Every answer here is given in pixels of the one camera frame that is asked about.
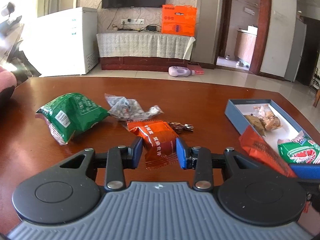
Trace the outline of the pink sleeve forearm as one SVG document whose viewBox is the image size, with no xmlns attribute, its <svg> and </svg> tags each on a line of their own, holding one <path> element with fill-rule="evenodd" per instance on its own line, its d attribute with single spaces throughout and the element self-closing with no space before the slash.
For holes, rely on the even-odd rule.
<svg viewBox="0 0 320 240">
<path fill-rule="evenodd" d="M 0 66 L 0 103 L 8 101 L 17 86 L 16 76 Z"/>
</svg>

